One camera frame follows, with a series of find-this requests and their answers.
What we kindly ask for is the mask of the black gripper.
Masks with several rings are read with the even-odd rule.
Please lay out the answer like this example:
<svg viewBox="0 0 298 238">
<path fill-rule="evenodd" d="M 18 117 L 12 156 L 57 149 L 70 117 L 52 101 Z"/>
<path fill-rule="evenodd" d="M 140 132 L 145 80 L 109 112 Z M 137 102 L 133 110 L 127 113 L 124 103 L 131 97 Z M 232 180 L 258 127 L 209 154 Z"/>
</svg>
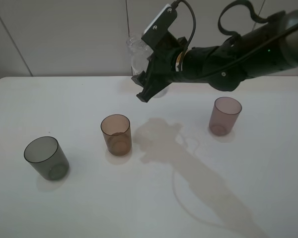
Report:
<svg viewBox="0 0 298 238">
<path fill-rule="evenodd" d="M 148 77 L 145 71 L 132 76 L 132 81 L 143 87 L 142 92 L 136 95 L 141 102 L 147 103 L 172 83 L 176 75 L 177 58 L 187 42 L 185 37 L 177 39 L 171 33 L 167 33 L 153 49 L 153 76 Z"/>
</svg>

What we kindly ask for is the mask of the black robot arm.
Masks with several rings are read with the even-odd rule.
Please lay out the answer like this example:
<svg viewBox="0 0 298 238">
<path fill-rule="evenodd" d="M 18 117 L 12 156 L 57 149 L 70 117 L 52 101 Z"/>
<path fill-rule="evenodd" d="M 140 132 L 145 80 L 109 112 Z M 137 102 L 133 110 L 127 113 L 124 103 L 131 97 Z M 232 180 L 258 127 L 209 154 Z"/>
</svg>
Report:
<svg viewBox="0 0 298 238">
<path fill-rule="evenodd" d="M 276 14 L 276 20 L 222 45 L 193 47 L 176 70 L 185 38 L 175 38 L 169 26 L 177 17 L 170 7 L 147 27 L 142 40 L 152 49 L 145 71 L 132 80 L 142 87 L 137 97 L 148 102 L 172 83 L 207 83 L 231 92 L 240 82 L 298 67 L 298 10 Z"/>
</svg>

